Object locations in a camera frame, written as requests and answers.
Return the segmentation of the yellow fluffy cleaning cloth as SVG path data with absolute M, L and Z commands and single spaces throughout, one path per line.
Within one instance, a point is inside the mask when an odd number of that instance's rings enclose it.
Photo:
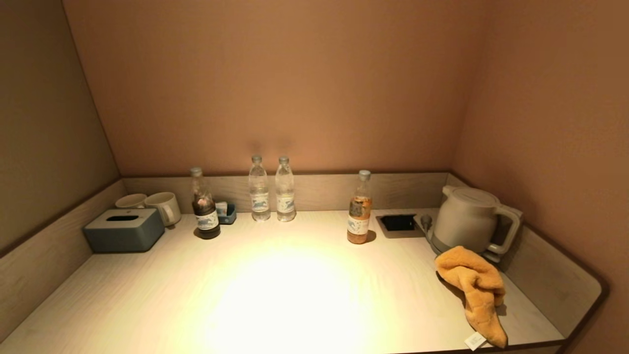
M 456 246 L 434 260 L 438 275 L 464 295 L 464 313 L 470 326 L 486 341 L 506 348 L 508 336 L 496 309 L 506 296 L 503 279 L 495 266 L 480 255 Z

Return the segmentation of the clear water plastic bottle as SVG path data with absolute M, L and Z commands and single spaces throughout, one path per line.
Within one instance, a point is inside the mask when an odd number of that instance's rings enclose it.
M 252 218 L 258 222 L 263 222 L 270 218 L 268 176 L 262 165 L 261 155 L 252 155 L 251 160 L 249 195 L 252 206 Z
M 295 183 L 289 157 L 281 155 L 275 175 L 277 219 L 281 222 L 292 221 L 296 217 Z

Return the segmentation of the orange tea plastic bottle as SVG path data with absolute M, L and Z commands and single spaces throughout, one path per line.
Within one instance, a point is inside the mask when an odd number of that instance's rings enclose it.
M 353 244 L 368 242 L 369 223 L 373 205 L 370 180 L 370 171 L 359 171 L 359 181 L 353 191 L 352 199 L 350 199 L 347 240 Z

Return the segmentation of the recessed black socket panel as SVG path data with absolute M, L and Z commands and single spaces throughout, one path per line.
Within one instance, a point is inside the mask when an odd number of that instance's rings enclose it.
M 387 239 L 426 238 L 415 217 L 416 214 L 387 214 L 376 220 Z

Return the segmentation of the dark drink plastic bottle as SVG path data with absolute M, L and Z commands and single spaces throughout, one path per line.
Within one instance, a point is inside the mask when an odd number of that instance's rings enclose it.
M 192 208 L 197 220 L 197 231 L 202 239 L 213 239 L 220 235 L 221 228 L 216 209 L 216 203 L 211 194 L 209 184 L 206 183 L 202 168 L 193 167 L 190 170 L 192 184 Z

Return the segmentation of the grey kettle base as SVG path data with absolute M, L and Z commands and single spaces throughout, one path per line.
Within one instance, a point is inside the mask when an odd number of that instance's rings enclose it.
M 429 233 L 427 233 L 427 241 L 429 242 L 431 249 L 436 255 L 442 255 L 443 253 L 454 248 L 454 246 L 447 246 L 446 244 L 441 242 L 436 237 L 436 234 L 433 231 L 429 231 Z M 478 253 L 478 255 L 485 258 L 486 260 L 489 260 L 490 262 L 493 262 L 494 264 L 498 264 L 499 262 L 501 262 L 503 257 L 490 251 L 483 251 Z

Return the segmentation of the white ceramic mug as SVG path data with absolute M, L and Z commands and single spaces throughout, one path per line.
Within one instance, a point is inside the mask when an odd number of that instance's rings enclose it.
M 146 194 L 130 194 L 118 199 L 115 202 L 116 208 L 120 209 L 135 209 L 146 208 Z
M 166 227 L 174 226 L 181 219 L 179 203 L 172 192 L 164 191 L 150 195 L 144 200 L 144 205 L 146 208 L 156 209 Z

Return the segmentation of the white electric kettle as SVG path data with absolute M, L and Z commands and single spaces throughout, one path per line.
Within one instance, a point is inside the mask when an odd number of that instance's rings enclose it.
M 474 253 L 490 251 L 506 254 L 517 235 L 523 213 L 501 204 L 487 191 L 470 187 L 446 185 L 442 188 L 446 200 L 439 209 L 432 231 L 447 246 L 462 246 Z M 511 220 L 501 245 L 492 242 L 498 217 Z

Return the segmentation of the grey-blue tissue box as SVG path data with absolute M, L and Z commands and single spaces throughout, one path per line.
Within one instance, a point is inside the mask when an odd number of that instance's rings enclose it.
M 160 214 L 153 208 L 106 210 L 83 227 L 94 253 L 146 252 L 165 230 Z

